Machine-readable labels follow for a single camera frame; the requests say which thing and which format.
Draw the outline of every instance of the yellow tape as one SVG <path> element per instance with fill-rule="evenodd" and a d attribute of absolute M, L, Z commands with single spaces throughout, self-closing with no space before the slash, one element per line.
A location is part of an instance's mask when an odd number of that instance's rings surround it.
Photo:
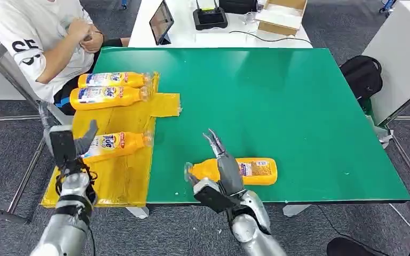
<path fill-rule="evenodd" d="M 159 74 L 153 77 L 157 92 Z M 81 137 L 92 119 L 97 120 L 98 135 L 115 132 L 142 133 L 155 129 L 156 117 L 178 116 L 180 95 L 156 93 L 148 102 L 138 102 L 127 107 L 77 111 L 73 119 L 73 136 Z M 146 203 L 153 148 L 146 147 L 133 155 L 115 157 L 90 165 L 98 175 L 94 189 L 98 194 L 96 207 L 142 207 Z M 41 205 L 55 207 L 59 196 L 55 190 L 57 168 L 51 176 Z"/>

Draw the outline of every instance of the bottle cap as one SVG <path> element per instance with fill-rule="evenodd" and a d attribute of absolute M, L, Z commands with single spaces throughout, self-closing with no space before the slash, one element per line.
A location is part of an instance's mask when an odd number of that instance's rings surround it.
<path fill-rule="evenodd" d="M 152 90 L 148 86 L 142 86 L 139 89 L 139 95 L 142 101 L 149 101 L 150 98 L 152 97 Z"/>
<path fill-rule="evenodd" d="M 151 86 L 152 85 L 152 75 L 150 73 L 143 74 L 144 85 Z"/>
<path fill-rule="evenodd" d="M 190 181 L 190 173 L 192 171 L 193 164 L 190 162 L 186 162 L 185 164 L 185 169 L 184 169 L 184 174 L 185 174 L 185 181 L 189 182 Z"/>
<path fill-rule="evenodd" d="M 153 146 L 153 133 L 152 132 L 144 132 L 144 145 L 146 147 L 152 147 Z"/>

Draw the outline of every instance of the man's hand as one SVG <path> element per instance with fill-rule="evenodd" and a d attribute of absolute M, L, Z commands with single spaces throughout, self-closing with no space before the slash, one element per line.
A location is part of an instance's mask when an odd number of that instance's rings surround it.
<path fill-rule="evenodd" d="M 68 27 L 68 34 L 82 41 L 90 33 L 90 25 L 83 19 L 74 19 Z"/>
<path fill-rule="evenodd" d="M 81 41 L 80 45 L 88 53 L 96 53 L 101 49 L 103 45 L 103 35 L 98 32 L 92 32 L 91 39 L 88 41 Z"/>

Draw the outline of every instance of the robotic arm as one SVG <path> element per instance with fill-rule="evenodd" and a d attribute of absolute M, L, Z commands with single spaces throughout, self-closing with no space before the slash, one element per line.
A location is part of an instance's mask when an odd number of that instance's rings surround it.
<path fill-rule="evenodd" d="M 93 178 L 81 155 L 88 151 L 98 131 L 97 123 L 92 121 L 84 137 L 74 140 L 71 125 L 49 127 L 42 107 L 40 114 L 46 144 L 60 170 L 56 182 L 60 197 L 48 226 L 30 255 L 80 256 L 90 229 L 92 206 L 97 201 Z"/>
<path fill-rule="evenodd" d="M 60 170 L 56 182 L 60 197 L 31 256 L 80 256 L 97 201 L 92 186 L 94 178 L 81 155 L 88 151 L 97 133 L 97 124 L 92 121 L 85 136 L 74 140 L 71 126 L 49 128 L 42 109 L 40 112 L 46 144 Z M 271 235 L 270 219 L 262 201 L 253 191 L 244 188 L 235 158 L 225 150 L 218 136 L 209 131 L 210 134 L 204 136 L 216 155 L 220 180 L 217 183 L 208 178 L 198 180 L 186 172 L 194 197 L 217 213 L 226 211 L 229 227 L 248 256 L 286 256 Z"/>
<path fill-rule="evenodd" d="M 209 132 L 203 135 L 216 155 L 220 180 L 198 180 L 185 170 L 185 178 L 193 185 L 194 198 L 217 213 L 226 211 L 230 229 L 248 256 L 286 256 L 271 235 L 270 218 L 262 201 L 255 192 L 244 188 L 235 158 L 225 150 L 215 132 Z"/>

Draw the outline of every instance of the floor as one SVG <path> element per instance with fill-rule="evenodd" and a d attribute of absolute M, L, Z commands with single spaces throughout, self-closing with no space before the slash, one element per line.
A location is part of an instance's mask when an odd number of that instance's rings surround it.
<path fill-rule="evenodd" d="M 81 0 L 98 27 L 110 38 L 131 35 L 139 0 L 126 11 L 118 0 Z M 309 0 L 303 25 L 314 47 L 327 47 L 338 64 L 360 54 L 384 21 L 378 0 Z M 25 102 L 0 102 L 0 115 L 31 114 Z M 392 127 L 410 156 L 410 121 Z M 41 138 L 39 121 L 0 122 L 0 209 L 6 209 Z M 393 145 L 386 149 L 410 192 L 410 174 Z M 53 168 L 45 149 L 17 208 L 32 218 L 29 225 L 0 221 L 0 255 L 29 255 L 49 221 L 52 210 L 38 206 Z M 397 205 L 410 220 L 410 202 Z M 389 255 L 407 255 L 410 228 L 381 204 L 323 205 L 331 223 Z M 288 255 L 326 255 L 326 244 L 338 234 L 317 206 L 300 215 L 282 215 L 282 205 L 268 205 L 274 236 Z M 204 207 L 154 207 L 145 220 L 125 209 L 96 209 L 92 230 L 97 255 L 244 255 L 223 215 Z M 90 255 L 90 241 L 83 255 Z"/>

